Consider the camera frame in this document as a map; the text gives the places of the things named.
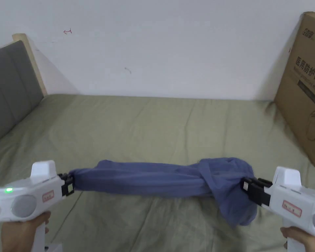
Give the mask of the person's left hand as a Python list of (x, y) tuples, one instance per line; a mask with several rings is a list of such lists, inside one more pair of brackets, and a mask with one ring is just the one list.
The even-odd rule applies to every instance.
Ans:
[(26, 222), (4, 222), (1, 229), (2, 251), (30, 252), (37, 228), (44, 223), (48, 224), (50, 216), (51, 212), (46, 211)]

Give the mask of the person's right hand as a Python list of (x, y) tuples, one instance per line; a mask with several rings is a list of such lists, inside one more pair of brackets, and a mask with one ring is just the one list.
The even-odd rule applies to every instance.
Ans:
[(291, 238), (302, 243), (306, 252), (315, 252), (315, 236), (297, 227), (281, 227), (280, 231), (285, 238)]

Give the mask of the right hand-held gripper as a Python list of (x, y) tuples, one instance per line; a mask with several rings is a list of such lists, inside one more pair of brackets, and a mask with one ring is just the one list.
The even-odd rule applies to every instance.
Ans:
[(302, 186), (298, 170), (278, 166), (272, 182), (246, 178), (242, 190), (251, 201), (281, 216), (284, 227), (297, 227), (315, 236), (315, 190)]

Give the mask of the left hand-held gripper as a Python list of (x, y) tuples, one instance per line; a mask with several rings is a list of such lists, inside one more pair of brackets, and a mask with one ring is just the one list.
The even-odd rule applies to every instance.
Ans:
[[(0, 186), (0, 222), (35, 219), (74, 193), (72, 174), (56, 171), (52, 160), (35, 162), (29, 177)], [(46, 224), (35, 233), (31, 252), (62, 252), (62, 244), (45, 243)]]

